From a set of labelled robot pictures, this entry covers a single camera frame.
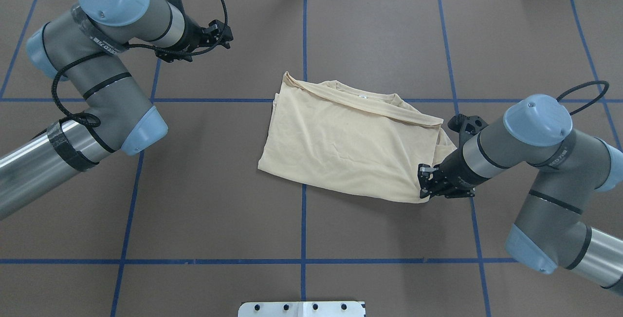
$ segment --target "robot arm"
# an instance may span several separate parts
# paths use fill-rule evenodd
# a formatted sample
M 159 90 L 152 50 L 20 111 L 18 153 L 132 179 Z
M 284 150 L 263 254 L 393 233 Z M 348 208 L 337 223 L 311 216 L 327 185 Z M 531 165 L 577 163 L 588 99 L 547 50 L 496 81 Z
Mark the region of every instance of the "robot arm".
M 442 164 L 420 165 L 421 197 L 473 196 L 475 186 L 528 162 L 539 173 L 512 225 L 508 253 L 541 273 L 562 266 L 623 295 L 623 241 L 579 221 L 593 191 L 623 179 L 623 153 L 572 128 L 569 112 L 542 94 L 489 126 L 479 117 L 452 123 L 474 136 L 464 137 Z
M 167 62 L 191 61 L 198 47 L 229 48 L 226 22 L 225 16 L 225 24 L 214 20 L 201 28 L 180 0 L 78 0 L 38 30 L 27 42 L 34 66 L 50 78 L 70 79 L 89 108 L 65 109 L 67 119 L 0 159 L 0 220 L 116 150 L 134 155 L 166 135 L 158 110 L 116 56 L 147 47 L 129 40 L 151 42 Z

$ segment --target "cream fabric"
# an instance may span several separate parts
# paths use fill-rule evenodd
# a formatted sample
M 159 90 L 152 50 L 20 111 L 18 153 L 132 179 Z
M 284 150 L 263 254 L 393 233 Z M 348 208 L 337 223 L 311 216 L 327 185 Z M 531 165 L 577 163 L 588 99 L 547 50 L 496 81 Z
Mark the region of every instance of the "cream fabric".
M 422 203 L 418 164 L 456 148 L 442 119 L 396 94 L 313 84 L 283 75 L 258 169 L 311 186 L 394 202 Z

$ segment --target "wire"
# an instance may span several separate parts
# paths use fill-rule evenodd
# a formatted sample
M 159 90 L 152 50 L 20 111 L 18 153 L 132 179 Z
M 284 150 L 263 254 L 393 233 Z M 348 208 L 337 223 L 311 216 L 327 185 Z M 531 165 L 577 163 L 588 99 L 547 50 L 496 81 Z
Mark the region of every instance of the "wire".
M 192 52 L 192 53 L 188 53 L 188 52 L 184 52 L 184 51 L 170 51 L 168 49 L 163 49 L 163 48 L 158 48 L 156 46 L 149 46 L 146 44 L 130 44 L 128 46 L 126 46 L 126 48 L 130 49 L 130 48 L 145 48 L 145 49 L 151 49 L 157 53 L 165 53 L 165 54 L 170 54 L 170 55 L 183 55 L 183 56 L 196 56 L 196 55 L 202 55 L 205 54 L 209 51 L 211 51 L 212 49 L 216 48 L 216 46 L 220 45 L 222 40 L 223 40 L 223 35 L 224 35 L 224 31 L 227 28 L 227 22 L 229 20 L 228 16 L 227 16 L 227 6 L 225 6 L 225 0 L 220 0 L 221 5 L 223 6 L 223 14 L 225 17 L 225 21 L 224 21 L 224 26 L 223 28 L 220 30 L 218 36 L 219 39 L 216 40 L 216 42 L 214 42 L 214 44 L 212 44 L 212 46 L 210 46 L 209 48 L 202 50 L 202 51 L 198 51 L 198 52 Z M 65 114 L 64 119 L 61 119 L 61 122 L 65 122 L 67 120 L 74 120 L 75 122 L 78 122 L 78 124 L 81 124 L 87 128 L 96 128 L 98 126 L 100 126 L 100 124 L 102 123 L 102 121 L 95 115 L 93 115 L 92 113 L 87 113 L 87 112 L 79 112 L 79 113 L 72 113 L 69 110 L 67 110 L 67 108 L 65 108 L 65 106 L 62 104 L 62 102 L 60 101 L 60 99 L 58 98 L 58 83 L 60 82 L 60 78 L 63 76 L 63 74 L 68 71 L 69 69 L 73 68 L 74 66 L 80 65 L 83 62 L 87 61 L 87 60 L 91 60 L 91 59 L 95 59 L 96 57 L 100 57 L 100 56 L 104 56 L 107 55 L 105 52 L 98 52 L 98 53 L 93 53 L 92 55 L 87 55 L 84 57 L 81 57 L 80 59 L 72 62 L 71 64 L 67 64 L 67 66 L 65 66 L 64 68 L 58 70 L 58 73 L 56 73 L 56 76 L 54 76 L 54 80 L 52 81 L 52 99 L 54 101 L 54 104 L 56 104 L 56 107 L 58 108 L 58 110 L 60 110 L 62 113 Z M 43 134 L 45 132 L 45 130 L 43 130 L 41 133 L 39 133 L 36 137 L 40 136 L 41 134 Z
M 591 100 L 590 102 L 584 104 L 582 107 L 580 107 L 579 109 L 576 109 L 572 112 L 569 113 L 569 115 L 574 115 L 575 113 L 578 113 L 586 108 L 588 108 L 589 106 L 591 106 L 592 104 L 595 104 L 599 99 L 603 98 L 605 93 L 608 91 L 608 89 L 610 88 L 610 84 L 605 81 L 605 80 L 592 80 L 591 82 L 586 82 L 583 84 L 579 84 L 578 86 L 575 86 L 574 88 L 568 89 L 567 91 L 563 92 L 561 95 L 558 96 L 558 98 L 556 98 L 557 101 L 560 101 L 561 99 L 563 99 L 564 97 L 566 97 L 567 95 L 569 95 L 570 93 L 573 93 L 575 91 L 578 91 L 579 89 L 588 87 L 588 86 L 597 86 L 601 84 L 604 88 L 601 90 L 601 92 L 599 93 L 599 95 L 597 97 L 595 97 L 595 99 Z

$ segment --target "black cable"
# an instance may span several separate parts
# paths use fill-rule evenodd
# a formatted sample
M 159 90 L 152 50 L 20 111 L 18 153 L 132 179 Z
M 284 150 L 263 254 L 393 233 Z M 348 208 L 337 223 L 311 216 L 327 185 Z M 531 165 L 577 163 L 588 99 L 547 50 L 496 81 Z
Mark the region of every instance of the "black cable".
M 184 52 L 184 51 L 170 51 L 170 50 L 167 50 L 167 49 L 158 48 L 156 46 L 149 46 L 149 45 L 146 45 L 146 44 L 130 44 L 130 45 L 126 46 L 126 48 L 128 48 L 128 49 L 130 49 L 130 48 L 145 48 L 145 49 L 151 49 L 151 50 L 159 52 L 159 53 L 166 53 L 166 54 L 170 54 L 170 55 L 183 55 L 183 56 L 195 56 L 195 55 L 205 54 L 205 53 L 211 51 L 212 49 L 216 48 L 216 46 L 218 46 L 222 42 L 224 31 L 227 28 L 227 22 L 229 20 L 229 18 L 227 16 L 227 6 L 225 6 L 225 0 L 220 0 L 220 3 L 223 6 L 223 14 L 224 14 L 224 17 L 225 17 L 224 26 L 220 30 L 219 34 L 218 34 L 219 39 L 216 40 L 216 42 L 214 42 L 214 44 L 212 44 L 212 46 L 210 46 L 209 48 L 207 48 L 205 50 L 198 51 L 198 52 L 187 53 L 187 52 Z M 95 59 L 96 57 L 100 57 L 100 56 L 104 56 L 104 55 L 107 55 L 107 54 L 105 52 L 98 52 L 98 53 L 93 53 L 92 55 L 87 55 L 87 56 L 81 57 L 80 59 L 78 59 L 78 60 L 76 60 L 74 62 L 71 62 L 71 64 L 67 64 L 67 66 L 65 66 L 64 68 L 58 70 L 58 73 L 56 73 L 56 76 L 54 76 L 54 80 L 52 81 L 52 99 L 54 101 L 54 104 L 56 104 L 56 107 L 58 108 L 58 110 L 60 110 L 62 113 L 65 114 L 65 117 L 60 120 L 61 123 L 65 122 L 67 120 L 74 120 L 75 122 L 78 122 L 78 124 L 86 126 L 87 128 L 96 128 L 96 127 L 100 126 L 100 124 L 102 123 L 102 121 L 97 116 L 93 115 L 92 113 L 87 113 L 87 112 L 72 113 L 69 110 L 67 110 L 67 108 L 65 108 L 65 106 L 62 104 L 62 102 L 58 98 L 57 90 L 58 90 L 58 83 L 60 82 L 60 78 L 63 76 L 63 74 L 66 71 L 68 71 L 69 69 L 73 68 L 76 65 L 82 64 L 83 62 L 85 62 L 87 60 Z M 44 132 L 45 132 L 45 130 L 43 130 L 38 135 L 36 135 L 35 138 L 40 136 Z
M 597 86 L 598 84 L 601 84 L 604 87 L 601 90 L 601 92 L 599 93 L 599 95 L 597 97 L 595 97 L 595 99 L 593 99 L 590 102 L 584 104 L 579 109 L 576 109 L 576 110 L 574 110 L 574 111 L 569 113 L 569 115 L 574 115 L 575 113 L 578 113 L 578 112 L 588 108 L 592 104 L 595 104 L 599 99 L 603 98 L 605 93 L 610 88 L 610 84 L 607 81 L 605 81 L 605 80 L 592 80 L 591 82 L 586 82 L 586 83 L 583 83 L 583 84 L 579 84 L 578 86 L 575 86 L 574 88 L 568 89 L 567 91 L 565 91 L 561 95 L 559 95 L 558 98 L 556 98 L 556 100 L 560 101 L 561 99 L 563 99 L 564 97 L 566 97 L 570 93 L 573 93 L 573 92 L 575 92 L 575 91 L 577 91 L 579 89 L 582 89 L 582 88 L 585 88 L 585 87 L 588 87 L 588 86 Z

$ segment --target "beige cloth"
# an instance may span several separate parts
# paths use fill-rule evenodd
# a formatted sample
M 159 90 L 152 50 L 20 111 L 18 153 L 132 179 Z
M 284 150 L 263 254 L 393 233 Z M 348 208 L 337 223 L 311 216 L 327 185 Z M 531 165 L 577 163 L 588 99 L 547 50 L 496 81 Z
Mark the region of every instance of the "beige cloth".
M 342 193 L 422 203 L 418 164 L 438 164 L 456 149 L 442 123 L 396 94 L 285 73 L 257 167 Z

